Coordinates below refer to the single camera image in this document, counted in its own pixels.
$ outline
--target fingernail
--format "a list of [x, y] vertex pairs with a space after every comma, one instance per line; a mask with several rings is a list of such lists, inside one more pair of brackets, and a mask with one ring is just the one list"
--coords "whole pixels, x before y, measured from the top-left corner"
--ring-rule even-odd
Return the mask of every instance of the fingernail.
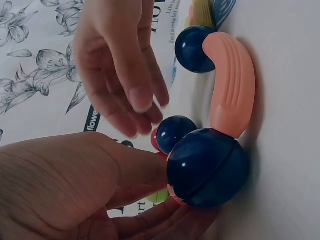
[[137, 132], [136, 135], [134, 135], [133, 137], [131, 137], [131, 139], [137, 139], [139, 137], [139, 133]]
[[153, 104], [153, 92], [147, 86], [140, 86], [130, 90], [130, 103], [136, 113], [146, 113]]

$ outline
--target navy blue sphere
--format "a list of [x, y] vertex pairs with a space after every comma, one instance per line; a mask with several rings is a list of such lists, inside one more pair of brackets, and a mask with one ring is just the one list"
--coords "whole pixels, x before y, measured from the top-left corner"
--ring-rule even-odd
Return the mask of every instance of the navy blue sphere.
[[171, 116], [160, 123], [156, 131], [156, 143], [161, 152], [169, 155], [175, 145], [197, 126], [185, 116]]
[[204, 40], [212, 33], [215, 33], [215, 30], [210, 27], [195, 25], [179, 34], [174, 47], [175, 55], [185, 69], [196, 74], [205, 74], [216, 69], [203, 50]]
[[231, 200], [245, 184], [250, 161], [240, 144], [211, 128], [181, 139], [167, 163], [176, 196], [196, 208], [215, 208]]

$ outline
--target plastic toy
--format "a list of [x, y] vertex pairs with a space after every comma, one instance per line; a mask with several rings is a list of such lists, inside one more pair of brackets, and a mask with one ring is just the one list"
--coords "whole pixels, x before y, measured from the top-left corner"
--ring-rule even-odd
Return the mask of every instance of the plastic toy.
[[189, 8], [189, 16], [185, 21], [185, 27], [202, 25], [214, 29], [212, 7], [211, 0], [193, 0]]
[[171, 116], [160, 123], [156, 131], [156, 143], [161, 152], [168, 155], [174, 146], [197, 126], [185, 116]]
[[160, 148], [158, 147], [157, 144], [157, 130], [158, 128], [155, 128], [152, 133], [151, 133], [151, 144], [156, 149], [157, 151], [160, 151]]
[[210, 27], [195, 25], [180, 33], [174, 50], [176, 59], [185, 69], [196, 74], [205, 74], [216, 69], [203, 50], [204, 40], [214, 32]]
[[164, 202], [165, 200], [167, 200], [170, 197], [170, 193], [168, 191], [168, 189], [164, 189], [160, 192], [157, 192], [151, 196], [148, 196], [146, 199], [154, 204], [159, 204]]
[[[202, 31], [197, 34], [201, 39], [206, 35], [203, 43], [187, 40], [196, 39], [188, 36], [193, 35], [194, 30]], [[179, 38], [186, 40], [177, 40], [177, 45], [202, 46], [216, 66], [216, 78], [211, 101], [211, 128], [193, 131], [176, 143], [167, 159], [168, 189], [181, 204], [214, 208], [231, 200], [248, 178], [249, 157], [236, 139], [248, 127], [253, 111], [254, 66], [246, 48], [227, 33], [210, 33], [205, 27], [192, 27]], [[181, 48], [188, 49], [188, 46], [176, 46], [178, 50]], [[177, 59], [182, 63], [193, 62], [191, 53], [179, 56]], [[203, 71], [197, 65], [194, 67], [195, 72]]]

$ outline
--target pink plastic arm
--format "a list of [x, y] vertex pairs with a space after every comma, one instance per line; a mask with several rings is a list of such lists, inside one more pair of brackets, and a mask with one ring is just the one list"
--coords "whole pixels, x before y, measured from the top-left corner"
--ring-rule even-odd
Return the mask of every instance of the pink plastic arm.
[[238, 139], [249, 125], [255, 101], [252, 59], [238, 40], [224, 32], [210, 34], [203, 51], [216, 68], [210, 126]]

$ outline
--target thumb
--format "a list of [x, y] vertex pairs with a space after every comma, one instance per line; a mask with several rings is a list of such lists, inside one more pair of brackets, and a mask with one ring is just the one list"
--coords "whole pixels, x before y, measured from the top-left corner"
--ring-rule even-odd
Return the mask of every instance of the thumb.
[[3, 183], [12, 189], [4, 193], [8, 202], [27, 206], [59, 230], [72, 229], [105, 207], [119, 186], [167, 183], [161, 157], [100, 133], [18, 142], [1, 147], [0, 157], [0, 174], [11, 180]]
[[110, 48], [115, 71], [133, 109], [137, 113], [147, 112], [153, 104], [154, 92], [139, 43], [138, 26], [122, 20], [103, 28], [100, 34]]

